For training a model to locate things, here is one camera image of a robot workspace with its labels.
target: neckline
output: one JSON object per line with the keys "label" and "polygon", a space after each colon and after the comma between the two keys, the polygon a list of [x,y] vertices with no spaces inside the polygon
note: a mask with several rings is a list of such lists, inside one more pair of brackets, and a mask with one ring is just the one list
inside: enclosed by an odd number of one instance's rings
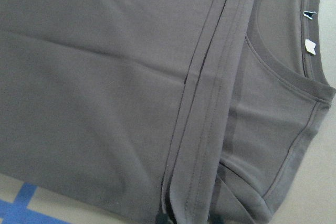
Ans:
{"label": "neckline", "polygon": [[[258,27],[258,14],[262,1],[263,0],[255,0],[252,14],[250,17],[250,22],[246,35],[247,42],[250,48],[253,50],[259,60],[266,64],[268,68],[275,72],[276,75],[289,82],[295,88],[300,89],[301,91],[317,98],[318,100],[330,103],[333,99],[334,94],[336,93],[336,89],[331,87],[325,78],[323,82],[320,82],[296,73],[295,71],[285,66],[282,62],[280,62],[277,57],[274,56],[272,52],[266,47]],[[319,0],[314,3],[314,6],[318,8]],[[315,34],[315,37],[318,38],[318,22],[317,20],[315,21],[316,29],[310,30],[309,34]],[[317,55],[314,57],[321,57],[319,50],[317,52]]]}

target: blue tape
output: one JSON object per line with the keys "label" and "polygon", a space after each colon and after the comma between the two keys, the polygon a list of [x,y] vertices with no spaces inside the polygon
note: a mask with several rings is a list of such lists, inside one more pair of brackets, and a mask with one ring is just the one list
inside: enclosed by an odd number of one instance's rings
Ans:
{"label": "blue tape", "polygon": [[70,224],[68,222],[27,209],[37,186],[24,183],[13,203],[0,200],[2,224]]}

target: stitching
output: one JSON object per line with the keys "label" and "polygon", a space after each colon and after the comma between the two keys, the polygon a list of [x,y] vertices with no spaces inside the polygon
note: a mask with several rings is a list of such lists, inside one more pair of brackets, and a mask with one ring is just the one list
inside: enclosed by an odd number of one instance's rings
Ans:
{"label": "stitching", "polygon": [[303,66],[303,73],[305,75],[305,77],[308,77],[307,74],[307,57],[306,57],[306,52],[304,50],[304,43],[305,43],[305,35],[303,34],[304,28],[303,28],[303,23],[304,21],[304,16],[302,15],[302,11],[305,9],[305,0],[301,0],[301,54],[302,54],[302,66]]}
{"label": "stitching", "polygon": [[273,183],[269,186],[268,190],[264,193],[264,195],[262,196],[265,200],[267,198],[270,197],[270,195],[274,192],[274,190],[277,188],[277,186],[279,185],[279,182],[281,181],[283,175],[285,174],[285,171],[286,171],[286,167],[287,167],[287,164],[288,162],[292,159],[293,157],[293,151],[295,149],[295,147],[298,145],[298,143],[301,141],[304,133],[310,129],[310,126],[312,125],[313,121],[314,121],[314,117],[317,113],[317,110],[318,110],[318,107],[319,107],[319,102],[317,101],[312,110],[311,110],[311,113],[308,117],[308,121],[306,123],[306,125],[303,127],[303,129],[299,132],[299,134],[297,135],[297,137],[293,140],[291,146],[289,147],[288,149],[288,152],[287,152],[287,155],[286,155],[286,158],[283,160],[283,163],[277,173],[277,175],[275,176],[274,180],[273,180]]}
{"label": "stitching", "polygon": [[[242,0],[239,0],[239,1],[238,1],[238,5],[237,5],[237,7],[236,7],[235,12],[238,11],[238,8],[239,8],[241,2],[242,2]],[[240,17],[242,16],[242,13],[243,13],[243,11],[241,10],[241,11],[240,11],[240,14],[239,14],[239,18],[238,18],[238,20],[240,20]],[[234,34],[236,33],[237,28],[238,28],[238,24],[236,23],[236,27],[235,27],[235,32],[234,32]],[[229,50],[231,50],[233,44],[230,43],[229,45],[230,45]],[[219,73],[219,72],[218,72],[219,67],[222,65],[222,60],[223,60],[223,57],[220,58],[220,62],[219,62],[219,64],[218,64],[218,68],[217,68],[217,74],[216,74],[216,77],[218,76],[218,74],[220,74],[221,78],[223,77],[224,70],[222,71],[222,73]],[[212,87],[212,94],[213,94],[213,90],[214,90],[215,80],[214,80],[213,87]],[[217,106],[218,106],[218,97],[219,97],[219,94],[220,94],[220,92],[221,92],[221,89],[222,89],[222,85],[220,85],[219,88],[218,88],[218,92],[217,92],[217,95],[216,95],[216,103],[215,103],[215,106],[214,106],[214,109],[213,109],[212,120],[211,120],[211,124],[210,124],[210,127],[209,127],[208,131],[210,131],[211,128],[213,127],[213,122],[214,122],[214,117],[213,117],[213,115],[214,115],[214,113],[216,112],[216,109],[217,109]],[[206,115],[208,115],[208,111],[209,111],[209,105],[208,105],[208,108],[207,108],[207,111],[206,111]],[[197,147],[197,153],[200,152],[199,147],[200,147],[200,145],[201,145],[202,138],[203,138],[203,136],[204,136],[205,122],[207,121],[207,118],[208,118],[208,116],[206,116],[206,118],[205,118],[205,120],[204,120],[204,122],[203,122],[202,133],[201,133],[201,135],[200,135],[200,138],[199,138],[200,140],[199,140],[199,142],[198,142],[198,147]],[[196,194],[196,199],[195,199],[195,201],[194,201],[194,206],[193,206],[193,210],[192,210],[192,220],[194,220],[194,219],[195,219],[195,216],[196,216],[196,214],[195,214],[196,202],[197,202],[198,196],[199,196],[199,194],[200,194],[199,186],[200,186],[200,183],[201,183],[201,178],[202,178],[203,173],[204,173],[204,161],[205,161],[205,156],[206,156],[206,155],[205,155],[205,152],[203,152],[203,155],[202,155],[202,163],[201,163],[201,164],[202,164],[202,168],[201,168],[201,173],[200,173],[200,175],[199,175],[199,177],[198,177],[198,184],[197,184],[197,187],[196,187],[196,192],[197,192],[197,194]]]}
{"label": "stitching", "polygon": [[[219,18],[218,18],[216,27],[217,27],[218,22],[219,22],[219,20],[220,20],[220,16],[221,16],[221,14],[219,15]],[[196,90],[197,90],[197,87],[198,87],[198,84],[199,84],[199,80],[200,80],[201,73],[202,73],[202,70],[203,70],[204,62],[205,62],[207,53],[208,53],[208,51],[209,51],[210,45],[211,45],[211,43],[212,43],[212,40],[213,40],[215,31],[216,31],[216,27],[215,27],[214,33],[213,33],[213,35],[212,35],[212,37],[211,37],[210,43],[209,43],[209,45],[208,45],[208,49],[207,49],[207,51],[206,51],[206,53],[205,53],[205,57],[204,57],[204,59],[203,59],[202,65],[201,65],[201,69],[200,69],[200,71],[199,71],[199,76],[198,76],[198,79],[197,79],[197,84],[196,84],[196,87],[195,87],[195,89],[194,89],[194,94],[193,94],[193,98],[192,98],[192,104],[193,104],[194,99],[195,99]],[[183,129],[183,133],[182,133],[182,138],[183,138],[183,136],[184,136],[184,132],[185,132],[185,129],[186,129],[186,125],[187,125],[187,122],[188,122],[188,119],[189,119],[190,112],[191,112],[191,107],[189,108],[189,112],[188,112],[188,115],[187,115],[187,119],[186,119],[186,122],[185,122],[185,125],[184,125],[184,129]],[[194,168],[195,168],[195,167],[193,167],[193,173],[192,173],[192,177],[191,177],[191,183],[192,183],[193,176],[194,176]],[[187,194],[188,196],[187,196],[187,197],[189,197],[190,192],[191,192],[191,183],[190,183],[190,186],[189,186],[189,189],[188,189],[188,194]],[[185,213],[185,219],[186,219],[186,221],[187,221],[187,214],[186,214],[186,210],[187,210],[187,202],[186,202],[186,204],[185,204],[185,206],[184,206],[184,213]]]}
{"label": "stitching", "polygon": [[[307,20],[305,20],[304,22],[305,22],[305,27],[303,28],[302,34],[306,34],[306,37],[309,38],[310,37],[309,28],[308,28],[309,25],[307,24]],[[315,80],[315,76],[314,76],[313,67],[312,67],[312,64],[311,64],[310,57],[308,57],[307,64],[309,64],[309,68],[310,68],[310,72],[311,72],[311,79]]]}
{"label": "stitching", "polygon": [[319,101],[319,102],[324,102],[326,104],[330,104],[331,101],[328,101],[328,100],[324,100],[324,99],[321,99],[319,97],[315,97],[299,88],[297,88],[296,86],[294,86],[293,84],[289,83],[287,80],[283,79],[281,76],[279,76],[276,72],[274,72],[259,56],[258,54],[255,52],[248,36],[246,35],[245,36],[245,40],[248,44],[248,47],[251,49],[253,55],[255,56],[255,58],[258,60],[258,62],[270,73],[272,74],[274,77],[276,77],[282,84],[284,84],[288,90],[290,91],[293,91],[295,93],[298,93],[312,101]]}
{"label": "stitching", "polygon": [[[268,205],[266,204],[265,200],[262,198],[262,196],[260,195],[260,193],[258,193],[258,191],[257,191],[256,189],[254,189],[254,188],[251,186],[250,183],[248,183],[246,180],[244,180],[242,177],[240,177],[239,174],[237,174],[235,171],[233,171],[232,169],[230,169],[230,167],[226,166],[223,162],[220,162],[220,165],[226,167],[229,171],[231,171],[232,173],[234,173],[235,175],[237,175],[237,177],[239,177],[243,182],[245,182],[246,185],[247,185],[248,187],[250,187],[250,188],[253,190],[253,192],[255,192],[257,195],[260,196],[260,199],[258,200],[258,203],[257,203],[257,204],[253,204],[253,205],[251,205],[251,207],[258,207],[258,206],[262,205],[261,202],[264,202],[264,203],[265,203],[265,206],[267,207],[267,210],[269,211],[269,213],[270,213],[270,214],[272,213],[272,211],[269,209]],[[218,177],[224,184],[226,184],[225,181],[224,181],[220,176],[217,176],[217,177]]]}
{"label": "stitching", "polygon": [[[167,169],[168,169],[168,165],[169,165],[170,157],[171,157],[171,155],[172,155],[172,145],[173,145],[173,140],[174,140],[174,136],[175,136],[175,133],[176,133],[175,131],[176,131],[177,122],[178,122],[178,120],[179,120],[179,114],[180,114],[181,105],[182,105],[182,101],[183,101],[183,97],[184,97],[184,92],[185,92],[185,87],[186,87],[187,77],[188,77],[188,75],[189,75],[190,68],[191,68],[191,65],[192,65],[192,62],[193,62],[195,53],[196,53],[196,51],[197,51],[197,49],[198,49],[198,44],[199,44],[200,39],[201,39],[201,37],[202,37],[202,34],[203,34],[203,32],[204,32],[204,27],[205,27],[205,25],[207,24],[209,14],[210,14],[210,12],[211,12],[211,10],[212,10],[213,3],[214,3],[214,0],[212,0],[212,2],[211,2],[211,4],[210,4],[210,8],[209,8],[209,10],[208,10],[208,12],[207,12],[207,14],[206,14],[205,21],[204,21],[204,23],[203,23],[201,33],[200,33],[199,38],[198,38],[198,40],[197,40],[195,49],[194,49],[194,51],[193,51],[193,55],[192,55],[191,60],[190,60],[190,63],[189,63],[188,71],[187,71],[187,74],[186,74],[186,76],[185,76],[185,85],[184,85],[184,87],[183,87],[183,91],[182,91],[182,95],[181,95],[180,104],[179,104],[179,106],[178,106],[178,107],[179,107],[179,110],[178,110],[178,112],[177,112],[177,116],[176,116],[176,120],[175,120],[175,125],[174,125],[174,129],[173,129],[173,134],[172,134],[172,138],[171,138],[171,144],[170,144],[170,147],[169,147],[169,152],[168,152],[168,156],[167,156],[167,160],[166,160],[166,164],[165,164],[165,171],[164,171],[164,176],[163,176],[163,180],[162,180],[162,185],[163,185],[164,179],[167,178],[167,176],[169,176],[169,174],[167,174],[166,172],[167,172]],[[172,170],[174,169],[174,166],[175,166],[175,163],[176,163],[176,157],[175,157],[174,164],[173,164],[173,166],[172,166]]]}

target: t-shirt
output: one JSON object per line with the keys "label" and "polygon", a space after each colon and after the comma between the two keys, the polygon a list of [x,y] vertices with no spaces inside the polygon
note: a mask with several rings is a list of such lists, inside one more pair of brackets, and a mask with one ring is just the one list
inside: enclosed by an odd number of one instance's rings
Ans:
{"label": "t-shirt", "polygon": [[0,0],[0,172],[137,223],[268,221],[335,93],[317,9]]}

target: seam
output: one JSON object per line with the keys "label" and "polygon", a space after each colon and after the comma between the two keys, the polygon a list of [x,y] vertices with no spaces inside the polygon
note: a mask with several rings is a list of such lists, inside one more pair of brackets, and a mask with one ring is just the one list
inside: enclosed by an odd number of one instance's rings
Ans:
{"label": "seam", "polygon": [[267,191],[264,193],[264,195],[262,196],[264,200],[266,200],[267,198],[270,197],[270,195],[272,194],[272,192],[277,188],[277,186],[279,185],[279,182],[281,181],[284,173],[285,173],[285,168],[287,167],[287,164],[289,162],[289,160],[292,159],[293,157],[293,151],[295,149],[295,147],[297,146],[297,144],[301,141],[303,134],[310,129],[310,126],[312,125],[313,121],[314,121],[314,117],[316,115],[316,112],[319,108],[319,102],[317,101],[312,110],[311,113],[308,117],[307,123],[306,125],[303,127],[303,129],[299,132],[299,134],[295,137],[295,139],[293,140],[293,142],[291,143],[287,155],[285,157],[285,159],[283,160],[283,163],[277,173],[277,175],[274,177],[274,180],[272,182],[272,184],[269,186],[269,188],[267,189]]}
{"label": "seam", "polygon": [[[305,5],[305,3],[306,3],[306,1],[307,0],[302,0],[303,1],[303,6],[306,6]],[[304,36],[304,38],[303,39],[306,39],[306,38],[308,38],[309,39],[309,37],[310,37],[310,35],[309,35],[309,25],[307,24],[307,20],[304,20],[303,21],[303,24],[302,24],[302,30],[301,30],[301,34],[302,34],[302,36]],[[306,53],[306,51],[304,50],[304,52],[305,52],[305,58],[306,58],[306,62],[307,62],[307,64],[308,64],[308,66],[309,66],[309,69],[310,69],[310,73],[311,73],[311,79],[312,80],[315,80],[315,77],[314,77],[314,72],[313,72],[313,67],[312,67],[312,64],[311,64],[311,59],[310,59],[310,55],[309,54],[307,54]]]}
{"label": "seam", "polygon": [[254,191],[258,192],[258,189],[255,188],[250,182],[248,182],[247,179],[245,179],[242,175],[240,175],[239,173],[243,174],[244,171],[240,170],[240,169],[236,169],[236,171],[234,171],[235,167],[234,165],[232,166],[232,164],[234,162],[230,161],[230,160],[224,160],[224,158],[220,159],[219,163],[223,166],[225,166],[226,168],[228,168],[229,170],[231,170],[233,173],[235,173],[239,178],[241,178],[245,183],[247,183]]}
{"label": "seam", "polygon": [[[190,72],[190,69],[191,69],[191,65],[192,65],[192,62],[193,62],[193,60],[194,60],[195,53],[196,53],[196,51],[197,51],[197,49],[198,49],[198,44],[200,43],[200,39],[201,39],[202,34],[203,34],[203,32],[204,32],[205,25],[206,25],[206,23],[207,23],[207,21],[208,21],[209,14],[210,14],[210,12],[211,12],[211,10],[212,10],[212,8],[213,8],[213,3],[214,3],[214,0],[212,0],[212,2],[211,2],[211,4],[210,4],[210,8],[209,8],[209,10],[208,10],[208,12],[207,12],[207,14],[206,14],[205,21],[204,21],[204,23],[203,23],[201,33],[200,33],[200,35],[199,35],[199,37],[198,37],[196,46],[195,46],[194,51],[193,51],[193,55],[192,55],[191,60],[190,60],[190,63],[189,63],[189,67],[188,67],[187,74],[186,74],[186,76],[185,76],[185,78],[184,78],[184,87],[183,87],[183,91],[182,91],[182,95],[181,95],[181,99],[180,99],[180,104],[179,104],[179,106],[178,106],[179,109],[178,109],[178,111],[177,111],[177,116],[176,116],[176,120],[175,120],[175,124],[174,124],[174,129],[173,129],[173,133],[172,133],[172,137],[171,137],[171,143],[170,143],[170,147],[169,147],[169,152],[168,152],[168,156],[167,156],[167,159],[166,159],[166,164],[165,164],[165,171],[164,171],[164,175],[163,175],[163,180],[164,180],[164,178],[167,178],[167,176],[171,176],[171,174],[167,174],[166,171],[167,171],[168,164],[169,164],[168,160],[170,160],[170,156],[172,155],[173,139],[174,139],[174,136],[175,136],[176,126],[177,126],[177,123],[178,123],[178,120],[179,120],[179,114],[180,114],[181,105],[182,105],[182,101],[183,101],[183,97],[184,97],[184,92],[185,92],[185,87],[186,87],[187,77],[188,77],[188,75],[189,75],[189,72]],[[193,101],[194,101],[194,97],[195,97],[195,92],[196,92],[197,86],[198,86],[198,80],[197,80],[197,83],[196,83],[196,86],[195,86],[195,89],[194,89],[194,94],[193,94],[193,98],[192,98],[192,102],[191,102],[191,104],[192,104]],[[175,164],[176,164],[176,158],[177,158],[177,154],[178,154],[178,152],[179,152],[180,146],[181,146],[181,141],[180,141],[178,144],[179,144],[179,147],[178,147],[178,149],[177,149],[177,153],[176,153],[176,157],[175,157],[174,164],[173,164],[173,166],[172,166],[172,170],[174,169]]]}
{"label": "seam", "polygon": [[253,45],[251,44],[248,36],[245,36],[245,40],[248,44],[248,47],[250,48],[250,50],[252,51],[254,57],[258,60],[258,62],[270,73],[272,74],[274,77],[276,77],[282,84],[284,84],[288,90],[295,92],[297,94],[300,94],[306,98],[308,98],[311,101],[319,101],[319,102],[323,102],[326,104],[331,104],[331,101],[328,100],[324,100],[321,99],[319,97],[315,97],[299,88],[297,88],[296,86],[294,86],[293,84],[291,84],[290,82],[288,82],[287,80],[283,79],[281,76],[279,76],[276,72],[274,72],[274,70],[272,70],[259,56],[258,54],[255,52]]}
{"label": "seam", "polygon": [[[217,24],[216,24],[216,27],[215,27],[215,31],[214,31],[214,33],[213,33],[213,35],[212,35],[212,37],[211,37],[210,43],[209,43],[209,45],[208,45],[208,49],[207,49],[207,51],[206,51],[206,53],[205,53],[205,57],[204,57],[204,60],[203,60],[203,62],[202,62],[202,66],[201,66],[201,70],[200,70],[200,71],[202,71],[202,69],[203,69],[203,66],[204,66],[204,63],[205,63],[205,60],[206,60],[206,56],[207,56],[208,51],[209,51],[209,48],[210,48],[210,46],[211,46],[211,44],[212,44],[212,40],[213,40],[213,37],[214,37],[214,35],[215,35],[215,33],[216,33],[216,29],[217,29],[217,27],[218,27],[218,23],[219,23],[219,21],[220,21],[220,17],[222,16],[222,13],[223,13],[224,6],[225,6],[225,4],[226,4],[226,1],[227,1],[227,0],[225,0],[224,3],[223,3],[223,8],[222,8],[221,14],[219,15],[219,18],[218,18],[218,21],[217,21]],[[197,88],[197,86],[198,86],[200,77],[201,77],[201,73],[200,73],[199,76],[198,76],[198,80],[197,80],[196,88]],[[189,113],[188,113],[187,121],[188,121],[188,119],[189,119],[190,111],[191,111],[191,108],[190,108]],[[204,127],[205,121],[206,121],[206,116],[205,116],[205,118],[204,118],[202,128]],[[199,153],[199,151],[200,151],[200,149],[199,149],[199,145],[200,145],[200,141],[199,141],[199,143],[198,143],[198,145],[197,145],[197,155],[196,155],[196,156],[198,156],[198,153]],[[186,223],[188,223],[187,209],[188,209],[188,203],[189,203],[190,196],[191,196],[191,187],[192,187],[193,179],[194,179],[194,176],[195,176],[195,167],[196,167],[196,162],[194,162],[193,172],[192,172],[192,176],[191,176],[190,184],[189,184],[189,187],[188,187],[188,193],[187,193],[187,198],[186,198],[187,200],[186,200],[186,202],[185,202],[185,204],[184,204],[184,215],[185,215]]]}
{"label": "seam", "polygon": [[[243,182],[245,182],[246,185],[248,185],[248,187],[252,189],[252,191],[254,191],[257,195],[260,196],[260,199],[259,199],[258,203],[257,203],[257,204],[250,205],[251,207],[258,207],[258,206],[262,205],[261,202],[263,201],[263,202],[265,203],[265,206],[267,207],[267,210],[269,211],[270,215],[272,214],[271,210],[269,209],[269,207],[268,207],[268,205],[266,204],[266,202],[265,202],[265,200],[263,199],[263,197],[260,195],[260,193],[258,193],[258,191],[257,191],[256,189],[254,189],[254,188],[251,186],[250,183],[248,183],[245,179],[243,179],[239,174],[237,174],[237,173],[236,173],[235,171],[233,171],[231,168],[229,168],[228,166],[226,166],[223,162],[220,162],[220,165],[224,166],[225,168],[227,168],[228,170],[230,170],[232,173],[234,173],[235,175],[237,175],[237,177],[239,177]],[[225,181],[224,181],[220,176],[217,175],[217,177],[218,177],[224,184],[226,184]]]}
{"label": "seam", "polygon": [[[238,4],[237,4],[237,7],[236,7],[236,10],[235,10],[235,12],[238,12],[238,8],[240,7],[240,4],[243,2],[243,0],[239,0],[238,1]],[[240,17],[242,16],[242,14],[243,14],[243,10],[240,10],[240,13],[239,13],[239,18],[238,18],[238,20],[240,20]],[[237,31],[237,29],[238,29],[238,24],[236,23],[236,27],[234,28],[234,34],[236,34],[236,31]],[[230,47],[229,47],[229,51],[231,50],[231,48],[232,48],[232,46],[233,46],[233,43],[229,43],[229,45],[230,45]],[[218,64],[218,68],[217,68],[217,74],[216,74],[216,77],[215,77],[215,79],[214,79],[214,82],[213,82],[213,86],[212,86],[212,94],[213,94],[213,90],[214,90],[214,86],[215,86],[215,80],[217,79],[217,76],[218,75],[220,75],[221,76],[221,78],[223,77],[223,74],[224,74],[224,70],[222,71],[222,72],[218,72],[219,71],[219,67],[222,65],[222,61],[223,61],[223,51],[224,51],[224,48],[222,49],[222,52],[221,52],[221,58],[220,58],[220,62],[219,62],[219,64]],[[216,103],[215,103],[215,106],[214,106],[214,109],[213,109],[213,112],[212,112],[212,114],[211,114],[211,116],[212,116],[212,120],[211,120],[211,124],[210,124],[210,126],[209,126],[209,129],[208,129],[208,131],[210,131],[211,129],[212,129],[212,127],[213,127],[213,123],[214,123],[214,113],[216,112],[216,110],[217,110],[217,106],[218,106],[218,97],[219,97],[219,94],[220,94],[220,92],[221,92],[221,89],[222,89],[222,85],[220,84],[219,85],[219,88],[218,88],[218,91],[217,91],[217,94],[216,94]],[[206,115],[208,114],[208,112],[209,112],[209,105],[208,105],[208,108],[207,108],[207,111],[206,111]],[[205,119],[204,119],[204,122],[203,122],[203,126],[202,126],[202,133],[201,133],[201,135],[200,135],[200,140],[199,140],[199,142],[198,142],[198,147],[197,147],[197,156],[199,156],[199,152],[200,152],[200,149],[199,149],[199,147],[200,147],[200,145],[201,145],[201,142],[202,142],[202,138],[204,137],[204,131],[205,131],[205,123],[206,123],[206,121],[207,121],[207,119],[208,119],[208,117],[209,116],[206,116],[205,117]],[[205,140],[205,144],[207,145],[207,143],[208,143],[208,137],[206,138],[206,140]],[[196,187],[196,198],[195,198],[195,201],[194,201],[194,206],[193,206],[193,210],[192,210],[192,220],[194,220],[195,219],[195,216],[196,216],[196,214],[195,214],[195,209],[196,209],[196,202],[197,202],[197,200],[198,200],[198,196],[199,196],[199,194],[200,194],[200,191],[199,191],[199,186],[200,186],[200,184],[201,184],[201,178],[203,177],[203,173],[204,173],[204,161],[205,161],[205,152],[203,152],[203,155],[202,155],[202,162],[201,162],[201,173],[200,173],[200,175],[199,175],[199,177],[198,177],[198,183],[197,183],[197,187]]]}
{"label": "seam", "polygon": [[302,15],[302,11],[304,10],[304,4],[305,4],[305,0],[301,0],[301,15],[300,15],[300,21],[301,21],[301,56],[302,56],[302,66],[303,66],[303,73],[305,75],[305,77],[308,77],[308,73],[307,73],[307,63],[306,63],[306,52],[304,50],[304,41],[305,41],[305,35],[303,34],[304,31],[304,16]]}

